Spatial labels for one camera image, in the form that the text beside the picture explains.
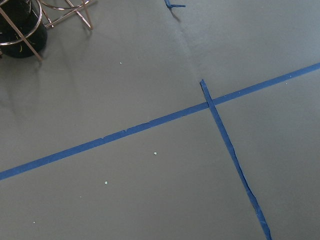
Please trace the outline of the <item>dark wine bottle left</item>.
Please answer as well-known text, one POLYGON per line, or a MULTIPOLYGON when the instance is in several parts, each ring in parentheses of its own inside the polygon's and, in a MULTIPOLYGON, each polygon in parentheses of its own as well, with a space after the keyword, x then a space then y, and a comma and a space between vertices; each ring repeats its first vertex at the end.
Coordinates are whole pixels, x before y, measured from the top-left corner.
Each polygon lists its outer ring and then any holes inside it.
POLYGON ((39 0, 2 0, 0 53, 18 59, 31 56, 41 59, 48 38, 43 15, 39 0))

